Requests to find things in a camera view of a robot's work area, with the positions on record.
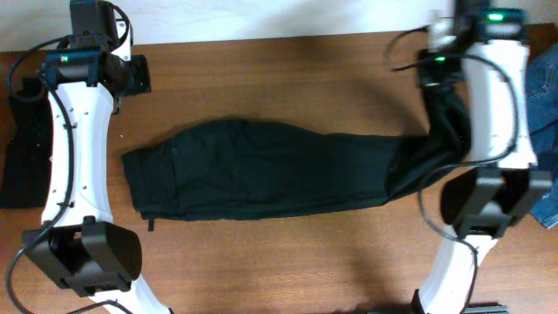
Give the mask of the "black pants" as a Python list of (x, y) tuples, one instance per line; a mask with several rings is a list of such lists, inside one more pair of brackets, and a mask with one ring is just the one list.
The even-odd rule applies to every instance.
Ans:
[(134, 209), (157, 219), (253, 221), (372, 208), (465, 159), (470, 119), (450, 86), (423, 91), (428, 134), (316, 133), (219, 119), (122, 156)]

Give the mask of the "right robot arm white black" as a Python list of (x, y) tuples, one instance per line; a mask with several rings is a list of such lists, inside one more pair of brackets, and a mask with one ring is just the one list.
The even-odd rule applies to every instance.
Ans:
[(453, 18), (428, 28), (424, 67), (460, 63), (468, 83), (472, 146), (466, 172), (441, 193), (442, 237), (432, 270), (412, 298), (414, 313), (494, 313), (471, 306), (479, 266), (553, 184), (538, 168), (529, 138), (525, 74), (529, 47), (525, 13), (488, 1), (458, 1)]

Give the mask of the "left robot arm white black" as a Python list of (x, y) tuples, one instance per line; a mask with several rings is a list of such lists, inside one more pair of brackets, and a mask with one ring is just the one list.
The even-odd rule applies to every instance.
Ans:
[(140, 239), (113, 222), (106, 185), (115, 100), (147, 92), (132, 35), (73, 35), (38, 73), (48, 92), (51, 178), (41, 229), (23, 234), (27, 256), (59, 289), (111, 313), (169, 313), (141, 275)]

